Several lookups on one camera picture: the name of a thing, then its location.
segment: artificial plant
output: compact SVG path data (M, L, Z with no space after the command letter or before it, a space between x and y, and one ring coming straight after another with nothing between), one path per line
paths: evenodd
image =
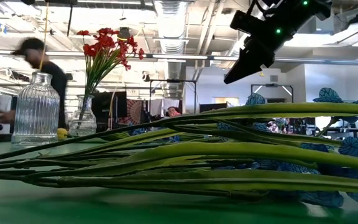
M44 187L97 186L253 201L285 197L331 207L342 206L340 192L346 192L358 202L357 138L335 141L278 134L266 126L274 118L358 116L358 104L264 102L253 94L245 106L0 154L0 179ZM149 127L165 129L127 133ZM186 141L161 141L177 135L186 136ZM101 143L71 153L10 159L89 139ZM35 169L41 166L49 169Z

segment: clear glass bottle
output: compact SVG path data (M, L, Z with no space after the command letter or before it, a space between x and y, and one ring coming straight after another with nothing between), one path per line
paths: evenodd
M78 95L78 109L69 122L71 136L87 136L96 133L96 117L92 112L92 95Z
M26 148L58 140L60 98L50 85L52 76L34 72L32 82L17 96L13 148Z

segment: yellow object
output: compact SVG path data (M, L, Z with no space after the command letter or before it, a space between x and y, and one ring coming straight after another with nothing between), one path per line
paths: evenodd
M64 140L64 139L66 139L67 138L67 130L66 129L64 129L64 128L58 128L57 129L57 138L59 139L59 140Z

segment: window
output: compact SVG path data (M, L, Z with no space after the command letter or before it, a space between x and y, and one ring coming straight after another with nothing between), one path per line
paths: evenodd
M237 97L214 97L215 103L229 102L233 106L238 106L239 99Z

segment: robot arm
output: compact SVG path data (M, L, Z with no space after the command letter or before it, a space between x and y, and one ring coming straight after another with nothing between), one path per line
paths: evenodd
M250 36L240 49L239 59L224 77L226 84L262 71L262 65L271 66L275 52L291 40L304 23L313 16L325 20L331 15L331 0L264 0L264 3L268 9L263 9L258 0L252 0L246 13L237 11L233 17L230 27ZM264 20L251 15L255 5Z

